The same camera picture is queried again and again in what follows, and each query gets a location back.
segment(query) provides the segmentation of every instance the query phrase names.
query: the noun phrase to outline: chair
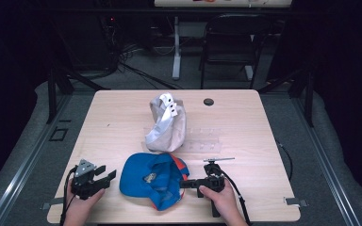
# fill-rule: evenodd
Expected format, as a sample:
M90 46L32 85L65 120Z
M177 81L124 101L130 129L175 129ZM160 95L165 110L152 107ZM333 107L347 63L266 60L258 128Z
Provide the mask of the chair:
M240 65L253 67L249 89L253 87L264 40L272 21L263 15L223 14L211 19L204 36L200 61L201 89L205 82L205 65Z

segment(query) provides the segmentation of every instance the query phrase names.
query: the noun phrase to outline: hand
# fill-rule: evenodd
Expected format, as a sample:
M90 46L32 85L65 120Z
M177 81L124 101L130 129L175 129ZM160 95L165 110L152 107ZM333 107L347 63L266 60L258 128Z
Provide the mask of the hand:
M69 203L70 202L71 203L69 209L66 212L66 219L64 220L64 225L82 226L87 221L87 218L90 215L92 207L105 194L105 190L102 188L96 194L89 197L87 200L80 200L77 197L74 197L74 194L72 193L71 184L72 180L69 181L69 185L67 186L66 206L69 206Z
M247 225L237 208L234 189L227 179L224 180L224 183L225 187L221 192L213 191L206 186L199 186L199 190L214 202L214 205L227 225Z

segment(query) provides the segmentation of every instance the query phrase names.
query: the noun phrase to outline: blue cap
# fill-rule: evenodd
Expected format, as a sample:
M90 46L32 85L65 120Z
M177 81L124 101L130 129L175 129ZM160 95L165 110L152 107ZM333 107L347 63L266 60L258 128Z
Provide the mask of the blue cap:
M165 210L178 202L180 180L189 171L180 158L170 153L134 153L125 162L120 191L131 197L149 198L157 210Z

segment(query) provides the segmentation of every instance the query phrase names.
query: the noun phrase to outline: metal rail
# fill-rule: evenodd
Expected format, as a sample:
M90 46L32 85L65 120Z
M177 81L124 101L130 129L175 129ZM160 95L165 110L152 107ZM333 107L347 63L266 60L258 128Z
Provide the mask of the metal rail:
M346 225L349 226L359 226L361 225L350 202L348 196L346 195L345 190L337 178L337 175L334 172L334 169L329 161L329 158L321 145L319 138L317 137L316 131L313 127L310 127L304 117L302 103L297 98L292 98L292 103L295 106L295 109L299 115L302 124L306 132L310 135L311 140L313 141L313 145L316 150L317 160L319 161L320 168L324 173L324 177L331 189L331 192L337 202L337 206L339 207L340 213L342 214Z
M37 140L36 146L34 147L32 152L25 158L25 161L19 167L19 170L14 175L12 181L10 182L8 188L6 189L5 194L2 196L2 199L0 200L0 225L4 224L5 219L8 216L11 207L16 202L17 197L19 196L20 192L25 186L28 177L30 176L32 170L36 166L37 161L41 156L43 144L47 139L49 139L49 136L55 130L56 124L58 123L58 119L62 114L62 112L64 111L67 104L70 102L70 99L71 96L69 95L63 96L58 105L57 116L53 119L53 121L50 124L45 125L45 127L41 131L40 137Z

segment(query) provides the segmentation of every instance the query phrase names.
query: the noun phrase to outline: black curtain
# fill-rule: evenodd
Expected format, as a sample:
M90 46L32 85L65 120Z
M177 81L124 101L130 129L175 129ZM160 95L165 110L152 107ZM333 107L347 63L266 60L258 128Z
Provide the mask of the black curtain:
M327 15L287 20L268 79L304 65L316 70L314 89L325 102L344 160L362 185L362 0L294 0L292 12L300 11Z
M18 2L0 1L0 170L23 132L46 80L38 39Z

